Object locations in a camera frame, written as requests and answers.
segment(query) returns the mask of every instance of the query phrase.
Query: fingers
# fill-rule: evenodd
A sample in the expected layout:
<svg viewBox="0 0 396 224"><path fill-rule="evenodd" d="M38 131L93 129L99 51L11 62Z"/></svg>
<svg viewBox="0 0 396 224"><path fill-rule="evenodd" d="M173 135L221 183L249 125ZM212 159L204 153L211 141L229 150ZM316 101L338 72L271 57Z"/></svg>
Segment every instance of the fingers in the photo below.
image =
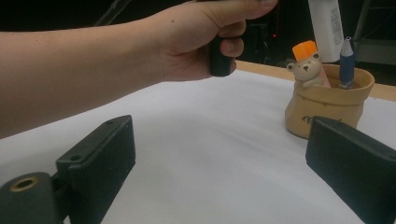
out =
<svg viewBox="0 0 396 224"><path fill-rule="evenodd" d="M245 21L240 21L231 25L227 25L220 29L220 37L236 37L240 36L245 32L246 23Z"/></svg>
<svg viewBox="0 0 396 224"><path fill-rule="evenodd" d="M235 59L232 59L231 61L231 66L230 66L230 73L233 73L233 71L236 70L236 61Z"/></svg>
<svg viewBox="0 0 396 224"><path fill-rule="evenodd" d="M274 8L277 0L227 0L200 4L205 7L205 14L218 27L224 27L265 15Z"/></svg>
<svg viewBox="0 0 396 224"><path fill-rule="evenodd" d="M239 57L244 51L244 41L241 38L224 39L220 43L220 52L227 57Z"/></svg>

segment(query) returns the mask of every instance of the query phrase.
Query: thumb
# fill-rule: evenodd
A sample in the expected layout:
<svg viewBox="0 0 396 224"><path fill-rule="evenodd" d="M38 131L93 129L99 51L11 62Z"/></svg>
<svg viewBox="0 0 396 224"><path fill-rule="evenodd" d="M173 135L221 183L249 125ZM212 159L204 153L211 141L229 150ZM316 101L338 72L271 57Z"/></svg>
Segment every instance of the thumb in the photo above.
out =
<svg viewBox="0 0 396 224"><path fill-rule="evenodd" d="M257 19L270 12L277 0L225 0L204 2L206 15L218 26Z"/></svg>

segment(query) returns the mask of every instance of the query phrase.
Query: white paper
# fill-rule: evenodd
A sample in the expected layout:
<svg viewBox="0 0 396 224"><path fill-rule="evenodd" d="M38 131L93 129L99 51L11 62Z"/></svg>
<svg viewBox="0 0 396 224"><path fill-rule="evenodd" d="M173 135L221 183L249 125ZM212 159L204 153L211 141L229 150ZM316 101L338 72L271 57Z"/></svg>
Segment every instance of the white paper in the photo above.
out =
<svg viewBox="0 0 396 224"><path fill-rule="evenodd" d="M291 81L236 71L163 83L0 140L0 184L55 161L108 119L132 115L136 165L103 223L361 223L286 130ZM358 129L396 148L396 103L370 98Z"/></svg>

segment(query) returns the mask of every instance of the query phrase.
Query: white bottle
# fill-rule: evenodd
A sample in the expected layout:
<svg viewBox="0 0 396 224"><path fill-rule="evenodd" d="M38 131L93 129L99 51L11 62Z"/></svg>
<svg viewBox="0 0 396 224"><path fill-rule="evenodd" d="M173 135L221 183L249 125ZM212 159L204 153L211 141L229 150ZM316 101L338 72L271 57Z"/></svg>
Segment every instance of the white bottle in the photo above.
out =
<svg viewBox="0 0 396 224"><path fill-rule="evenodd" d="M308 4L322 62L338 61L344 42L338 0L308 0Z"/></svg>

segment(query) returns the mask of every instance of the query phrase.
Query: human arm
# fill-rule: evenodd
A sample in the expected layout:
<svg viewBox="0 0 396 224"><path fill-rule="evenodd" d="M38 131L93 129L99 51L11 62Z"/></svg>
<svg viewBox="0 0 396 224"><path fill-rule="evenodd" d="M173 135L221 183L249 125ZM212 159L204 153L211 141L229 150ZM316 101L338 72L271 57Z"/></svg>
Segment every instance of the human arm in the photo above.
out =
<svg viewBox="0 0 396 224"><path fill-rule="evenodd" d="M207 44L241 35L274 2L187 3L141 21L75 30L0 33L0 138L164 82L210 77ZM238 56L240 39L221 52Z"/></svg>

